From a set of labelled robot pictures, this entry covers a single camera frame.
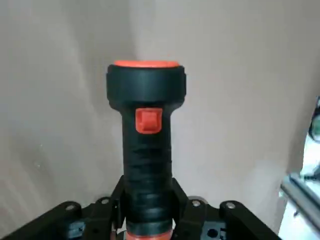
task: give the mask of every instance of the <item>orange ring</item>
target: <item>orange ring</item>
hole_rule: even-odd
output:
[[[155,236],[136,236],[126,232],[126,240],[170,240],[171,235],[171,230]]]
[[[117,60],[114,65],[129,68],[175,68],[180,64],[177,61],[134,61],[134,60]]]

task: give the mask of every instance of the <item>black bracket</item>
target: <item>black bracket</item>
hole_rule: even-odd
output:
[[[175,178],[172,188],[172,218],[176,224],[172,240],[280,240],[240,202],[225,201],[218,209],[188,199]],[[110,197],[85,208],[66,201],[2,240],[113,240],[124,223],[125,206],[122,176]],[[123,240],[124,233],[116,239]]]

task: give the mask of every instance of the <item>textured grip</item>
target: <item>textured grip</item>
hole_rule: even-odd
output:
[[[171,113],[163,111],[160,132],[141,134],[135,127],[135,109],[121,111],[126,223],[130,233],[150,236],[172,228]]]

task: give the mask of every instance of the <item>screw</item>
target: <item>screw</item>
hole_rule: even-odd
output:
[[[193,205],[195,208],[197,208],[197,207],[199,207],[199,206],[201,205],[201,203],[200,203],[200,201],[198,201],[198,200],[193,200],[193,201],[192,201],[192,205]]]
[[[234,205],[232,202],[227,202],[226,206],[228,209],[235,209],[236,208],[236,205]]]
[[[71,211],[71,210],[74,209],[74,208],[75,208],[75,206],[72,205],[72,204],[70,204],[70,205],[66,206],[65,210]]]
[[[102,204],[107,204],[108,202],[109,202],[108,198],[102,199],[102,201],[101,201]]]

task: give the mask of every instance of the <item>orange switch button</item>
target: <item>orange switch button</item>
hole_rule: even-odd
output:
[[[135,110],[135,129],[141,134],[156,134],[162,128],[162,108],[147,107]]]

